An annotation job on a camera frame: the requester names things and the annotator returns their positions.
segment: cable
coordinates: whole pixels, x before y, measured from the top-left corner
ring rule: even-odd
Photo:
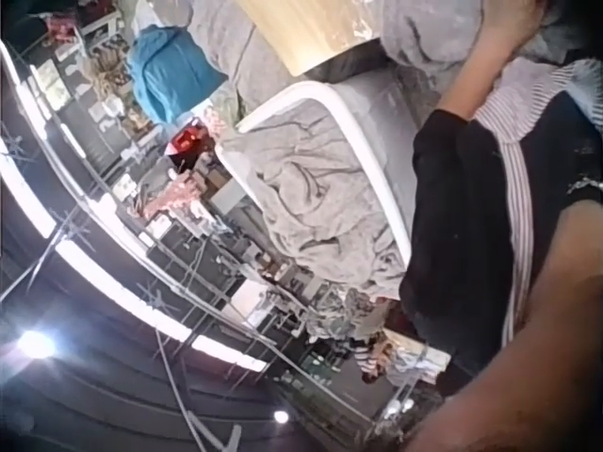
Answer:
[[[182,413],[182,417],[185,418],[185,422],[187,423],[187,427],[190,430],[190,434],[192,435],[193,440],[197,443],[197,447],[201,452],[207,452],[201,438],[199,438],[199,433],[197,433],[197,429],[190,422],[190,418],[188,417],[187,408],[185,407],[184,402],[182,401],[182,397],[180,396],[180,392],[178,391],[178,386],[176,386],[176,381],[173,379],[173,373],[170,369],[170,363],[168,362],[168,357],[166,355],[166,349],[163,348],[163,342],[161,341],[161,334],[159,330],[155,328],[155,337],[157,338],[157,344],[159,345],[159,351],[161,352],[161,360],[163,361],[163,365],[166,368],[166,374],[168,375],[168,380],[170,381],[171,390],[173,391],[173,395],[176,398],[176,402],[178,403],[178,407],[180,408],[180,412]]]

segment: black sleeve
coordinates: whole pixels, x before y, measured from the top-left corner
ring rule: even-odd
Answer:
[[[413,254],[400,297],[411,312],[427,316],[435,314],[433,310],[441,314],[441,302],[452,296],[450,290],[454,291],[463,267],[466,199],[457,137],[466,125],[466,121],[436,110],[415,138]]]

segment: wooden tabletop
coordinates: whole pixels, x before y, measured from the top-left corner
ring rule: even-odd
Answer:
[[[237,0],[292,75],[378,38],[369,2]]]

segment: worker in background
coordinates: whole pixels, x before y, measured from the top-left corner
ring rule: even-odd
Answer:
[[[483,5],[470,57],[416,137],[400,288],[419,334],[472,380],[403,441],[364,450],[601,451],[603,67],[539,66],[491,94],[546,2]]]

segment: blue cloth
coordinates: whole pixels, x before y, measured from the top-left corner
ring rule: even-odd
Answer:
[[[142,30],[128,53],[127,66],[137,101],[157,123],[174,122],[226,79],[209,65],[190,34],[175,26]]]

